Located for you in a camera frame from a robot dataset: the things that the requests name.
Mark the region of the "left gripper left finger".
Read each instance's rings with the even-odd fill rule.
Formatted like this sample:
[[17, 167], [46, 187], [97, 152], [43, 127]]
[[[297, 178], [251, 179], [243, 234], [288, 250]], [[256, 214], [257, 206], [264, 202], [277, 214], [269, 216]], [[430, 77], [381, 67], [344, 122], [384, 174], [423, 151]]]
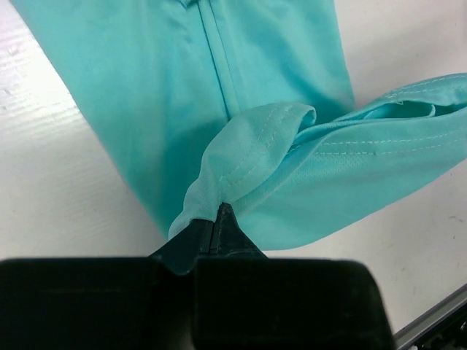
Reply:
[[191, 349], [188, 276], [213, 224], [196, 219], [147, 257], [1, 262], [3, 349]]

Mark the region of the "teal t-shirt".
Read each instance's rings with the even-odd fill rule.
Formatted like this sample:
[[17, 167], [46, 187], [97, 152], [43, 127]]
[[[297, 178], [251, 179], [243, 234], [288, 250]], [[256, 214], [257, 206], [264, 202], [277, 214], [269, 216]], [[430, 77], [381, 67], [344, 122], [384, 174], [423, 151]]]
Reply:
[[15, 1], [173, 239], [223, 203], [263, 251], [340, 230], [466, 159], [466, 76], [361, 109], [332, 1]]

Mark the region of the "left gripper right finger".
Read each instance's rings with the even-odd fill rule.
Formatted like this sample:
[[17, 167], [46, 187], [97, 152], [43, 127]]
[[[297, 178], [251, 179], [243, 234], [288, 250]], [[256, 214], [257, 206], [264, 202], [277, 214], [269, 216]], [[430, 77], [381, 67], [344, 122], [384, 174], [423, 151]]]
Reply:
[[379, 287], [354, 260], [269, 258], [218, 209], [193, 271], [197, 349], [394, 349]]

